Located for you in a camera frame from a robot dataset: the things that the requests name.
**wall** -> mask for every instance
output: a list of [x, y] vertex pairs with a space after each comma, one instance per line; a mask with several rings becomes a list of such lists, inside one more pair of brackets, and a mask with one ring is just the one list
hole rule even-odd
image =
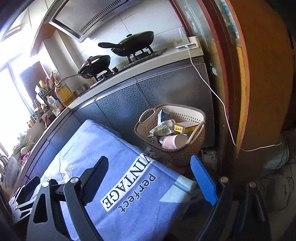
[[99, 42], [119, 43], [128, 34], [150, 30], [154, 31], [155, 35], [151, 46], [154, 50], [160, 50], [174, 46], [174, 40], [181, 42], [179, 28], [184, 33], [182, 24], [169, 1], [142, 0], [99, 27], [82, 43], [78, 43], [75, 39], [65, 35], [65, 38], [68, 39], [68, 43], [65, 43], [65, 45], [69, 44], [73, 47], [80, 65], [89, 56], [110, 55], [111, 64], [109, 68], [111, 69], [126, 61], [127, 58], [116, 56], [110, 49], [98, 47]]
[[45, 72], [48, 76], [51, 75], [52, 71], [57, 70], [56, 66], [54, 65], [44, 43], [41, 44], [39, 52], [38, 52], [38, 59], [40, 63], [43, 65]]
[[[59, 31], [55, 31], [53, 36], [49, 39], [44, 40], [43, 43], [52, 62], [54, 63], [62, 78], [78, 73], [79, 69], [75, 61], [73, 60], [73, 57], [71, 56], [68, 48], [66, 48]], [[44, 62], [46, 62], [46, 55], [42, 56], [42, 58]], [[86, 80], [81, 76], [69, 78], [65, 80], [65, 82], [72, 92], [77, 90], [77, 88], [85, 83], [89, 85], [93, 84], [92, 79]]]

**gray cabinet door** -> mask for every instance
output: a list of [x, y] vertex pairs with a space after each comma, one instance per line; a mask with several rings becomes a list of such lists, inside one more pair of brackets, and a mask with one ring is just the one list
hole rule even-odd
[[[208, 81], [204, 63], [196, 63], [201, 76]], [[206, 114], [206, 137], [204, 147], [214, 146], [215, 127], [212, 95], [188, 61], [170, 64], [137, 76], [137, 84], [149, 106], [175, 103], [201, 109]]]
[[145, 149], [146, 145], [133, 129], [140, 115], [149, 107], [136, 84], [111, 93], [96, 103], [124, 140]]
[[57, 131], [53, 137], [49, 139], [50, 143], [60, 151], [80, 126], [81, 123], [76, 116], [72, 114], [65, 122], [61, 122], [56, 127]]
[[43, 152], [39, 156], [35, 163], [35, 165], [32, 167], [32, 171], [29, 175], [29, 178], [32, 179], [34, 176], [41, 177], [43, 173], [46, 171], [52, 160], [55, 158], [57, 153], [59, 152], [51, 143], [47, 142], [44, 145], [46, 147], [44, 148]]
[[74, 115], [80, 121], [81, 124], [83, 124], [83, 122], [85, 122], [86, 120], [90, 119], [113, 129], [110, 121], [107, 119], [105, 114], [101, 111], [101, 109], [96, 104], [96, 102], [93, 102], [75, 111]]

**pink cup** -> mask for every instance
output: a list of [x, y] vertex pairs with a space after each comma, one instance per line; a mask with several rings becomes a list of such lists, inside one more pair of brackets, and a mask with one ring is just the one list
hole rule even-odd
[[179, 134], [174, 136], [168, 136], [163, 140], [162, 147], [165, 149], [177, 149], [187, 142], [185, 135]]

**stove knob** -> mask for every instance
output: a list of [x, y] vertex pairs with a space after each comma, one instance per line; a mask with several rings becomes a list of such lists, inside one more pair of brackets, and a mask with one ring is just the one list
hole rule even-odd
[[112, 70], [113, 70], [113, 72], [115, 72], [115, 73], [118, 72], [118, 68], [117, 68], [117, 67], [114, 67]]

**cardboard box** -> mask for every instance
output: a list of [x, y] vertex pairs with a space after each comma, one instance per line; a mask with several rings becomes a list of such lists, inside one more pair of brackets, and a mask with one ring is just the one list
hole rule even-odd
[[173, 125], [173, 127], [174, 127], [174, 131], [186, 134], [194, 131], [198, 125], [199, 123], [197, 122], [186, 121], [186, 122], [176, 123]]

